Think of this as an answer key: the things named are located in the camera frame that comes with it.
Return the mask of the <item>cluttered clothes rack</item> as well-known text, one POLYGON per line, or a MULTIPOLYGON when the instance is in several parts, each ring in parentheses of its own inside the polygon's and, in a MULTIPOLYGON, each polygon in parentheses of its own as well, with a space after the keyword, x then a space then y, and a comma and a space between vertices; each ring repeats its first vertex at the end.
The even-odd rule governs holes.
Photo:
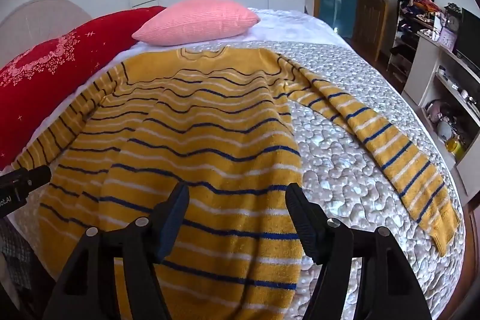
POLYGON ((422 38, 445 49, 454 48, 462 9, 452 2, 442 8, 434 0, 398 0, 396 11, 395 37, 387 71, 403 85, 422 38))

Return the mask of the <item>red floral pillow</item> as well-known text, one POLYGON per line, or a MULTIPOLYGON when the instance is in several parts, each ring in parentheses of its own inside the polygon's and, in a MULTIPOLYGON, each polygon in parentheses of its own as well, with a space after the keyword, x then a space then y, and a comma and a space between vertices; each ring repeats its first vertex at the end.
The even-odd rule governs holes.
POLYGON ((12 163, 53 110, 117 54, 164 8, 103 15, 17 55, 1 69, 1 167, 12 163))

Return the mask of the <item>yellow jar on shelf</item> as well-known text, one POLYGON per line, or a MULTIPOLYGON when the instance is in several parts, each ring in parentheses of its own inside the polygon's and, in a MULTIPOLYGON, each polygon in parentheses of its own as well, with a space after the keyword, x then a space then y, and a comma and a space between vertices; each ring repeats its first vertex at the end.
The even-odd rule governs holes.
POLYGON ((445 147, 448 153, 452 154, 456 161, 462 159, 465 154, 465 148, 461 142, 459 136, 453 136, 445 143, 445 147))

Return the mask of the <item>white padded headboard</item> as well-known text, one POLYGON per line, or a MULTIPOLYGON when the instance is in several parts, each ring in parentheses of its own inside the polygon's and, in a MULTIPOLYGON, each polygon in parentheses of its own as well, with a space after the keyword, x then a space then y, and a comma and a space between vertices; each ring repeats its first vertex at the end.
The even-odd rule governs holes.
POLYGON ((1 21, 1 67, 27 49, 91 19, 84 9, 68 0, 32 0, 20 5, 1 21))

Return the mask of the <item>white shelving unit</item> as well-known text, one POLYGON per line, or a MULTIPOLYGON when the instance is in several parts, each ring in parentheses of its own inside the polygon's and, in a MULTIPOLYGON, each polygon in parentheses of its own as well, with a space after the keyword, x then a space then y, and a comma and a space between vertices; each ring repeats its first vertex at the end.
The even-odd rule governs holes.
POLYGON ((479 192, 479 109, 462 97, 463 91, 479 97, 479 75, 452 52, 425 35, 419 36, 416 54, 402 96, 414 109, 433 138, 460 194, 462 205, 479 192), (448 104, 458 119, 458 132, 465 146, 449 152, 446 137, 453 127, 439 128, 432 106, 448 104))

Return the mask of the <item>pink ribbed pillow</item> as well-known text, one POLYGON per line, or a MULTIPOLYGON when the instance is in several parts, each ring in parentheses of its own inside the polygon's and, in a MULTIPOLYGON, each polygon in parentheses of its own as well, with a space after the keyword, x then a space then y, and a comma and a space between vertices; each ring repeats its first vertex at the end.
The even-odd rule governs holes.
POLYGON ((260 17, 233 0, 183 0, 143 23, 132 38, 152 46, 180 46, 235 37, 260 17))

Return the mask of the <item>black television screen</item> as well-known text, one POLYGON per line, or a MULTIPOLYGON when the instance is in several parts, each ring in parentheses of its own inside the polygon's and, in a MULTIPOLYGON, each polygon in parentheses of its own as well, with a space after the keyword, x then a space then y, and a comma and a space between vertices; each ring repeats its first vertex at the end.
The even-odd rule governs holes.
POLYGON ((462 9, 460 26, 457 32, 453 53, 480 68, 480 19, 467 9, 462 9))

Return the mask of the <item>white bed sheet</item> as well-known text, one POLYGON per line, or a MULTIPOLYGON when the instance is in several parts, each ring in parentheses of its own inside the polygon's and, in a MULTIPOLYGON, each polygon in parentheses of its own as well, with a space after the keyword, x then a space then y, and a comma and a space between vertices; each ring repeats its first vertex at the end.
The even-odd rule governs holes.
MULTIPOLYGON (((197 43, 196 46, 207 49, 223 48, 225 46, 238 48, 268 47, 271 49, 274 44, 278 44, 278 46, 293 49, 302 44, 313 44, 331 45, 336 46, 337 48, 343 47, 345 49, 351 48, 330 26, 310 15, 302 14, 297 11, 283 10, 255 10, 255 12, 259 14, 260 23, 248 33, 233 38, 197 43)), ((43 120, 41 126, 33 133, 33 135, 39 136, 42 131, 47 129, 47 126, 54 122, 60 112, 73 101, 73 98, 79 95, 86 87, 91 85, 99 76, 112 70, 114 66, 129 58, 138 56, 139 54, 149 52, 157 53, 163 50, 170 51, 171 49, 169 47, 163 48, 138 43, 117 53, 114 57, 110 57, 109 62, 103 68, 96 71, 96 73, 87 79, 83 85, 80 85, 74 93, 66 97, 49 117, 43 120)))

